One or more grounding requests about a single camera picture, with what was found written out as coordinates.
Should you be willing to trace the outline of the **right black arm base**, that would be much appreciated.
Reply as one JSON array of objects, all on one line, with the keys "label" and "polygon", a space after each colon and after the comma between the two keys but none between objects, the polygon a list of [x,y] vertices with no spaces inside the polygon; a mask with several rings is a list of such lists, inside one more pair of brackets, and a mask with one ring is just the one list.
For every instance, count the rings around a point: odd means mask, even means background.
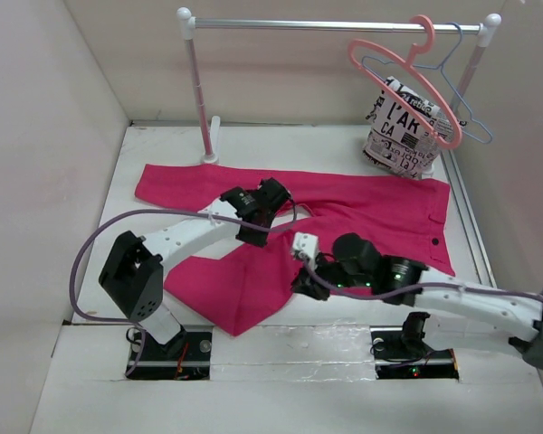
[{"label": "right black arm base", "polygon": [[434,350],[422,342],[406,344],[400,326],[371,327],[370,338],[379,381],[460,378],[452,350]]}]

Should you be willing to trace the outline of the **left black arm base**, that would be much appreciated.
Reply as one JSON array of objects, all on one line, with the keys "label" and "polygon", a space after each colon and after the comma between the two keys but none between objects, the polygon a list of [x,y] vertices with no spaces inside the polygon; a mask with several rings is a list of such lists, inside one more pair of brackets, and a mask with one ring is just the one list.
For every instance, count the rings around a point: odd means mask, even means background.
[{"label": "left black arm base", "polygon": [[134,327],[126,332],[129,358],[126,377],[135,381],[203,381],[210,378],[213,328],[189,326],[173,344],[161,345]]}]

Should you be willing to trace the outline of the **pink trousers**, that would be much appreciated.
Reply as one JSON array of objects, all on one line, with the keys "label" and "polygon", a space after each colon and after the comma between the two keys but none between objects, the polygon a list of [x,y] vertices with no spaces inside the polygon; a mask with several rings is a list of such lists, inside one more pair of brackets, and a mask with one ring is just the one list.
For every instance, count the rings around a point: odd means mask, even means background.
[{"label": "pink trousers", "polygon": [[135,195],[163,208],[201,211],[234,187],[250,189],[268,178],[283,184],[308,217],[271,234],[264,248],[242,244],[221,259],[186,259],[170,270],[164,284],[169,294],[227,334],[241,335],[288,303],[299,270],[290,254],[298,231],[318,236],[323,251],[354,232],[383,254],[453,273],[444,238],[450,187],[434,179],[147,165]]}]

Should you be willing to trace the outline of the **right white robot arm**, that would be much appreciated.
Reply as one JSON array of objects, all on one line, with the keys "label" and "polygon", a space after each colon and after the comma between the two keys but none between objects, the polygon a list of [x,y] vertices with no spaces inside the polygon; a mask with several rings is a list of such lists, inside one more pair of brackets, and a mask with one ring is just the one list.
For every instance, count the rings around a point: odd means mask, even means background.
[{"label": "right white robot arm", "polygon": [[543,371],[543,289],[526,293],[462,281],[417,260],[382,254],[355,233],[338,237],[325,254],[318,236],[299,232],[291,256],[301,263],[291,283],[295,294],[410,307],[395,340],[373,346],[376,354],[395,351],[395,367],[471,348],[511,355]]}]

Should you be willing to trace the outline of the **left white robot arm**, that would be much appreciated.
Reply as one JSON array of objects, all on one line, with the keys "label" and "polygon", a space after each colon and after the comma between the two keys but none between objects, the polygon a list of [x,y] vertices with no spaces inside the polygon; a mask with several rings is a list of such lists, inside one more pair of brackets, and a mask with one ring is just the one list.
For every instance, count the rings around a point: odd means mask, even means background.
[{"label": "left white robot arm", "polygon": [[174,358],[183,350],[186,330],[163,302],[168,272],[224,239],[264,247],[273,220],[286,204],[295,204],[291,193],[269,178],[252,190],[234,187],[162,231],[145,236],[125,231],[110,249],[99,284],[128,321],[150,335],[159,355]]}]

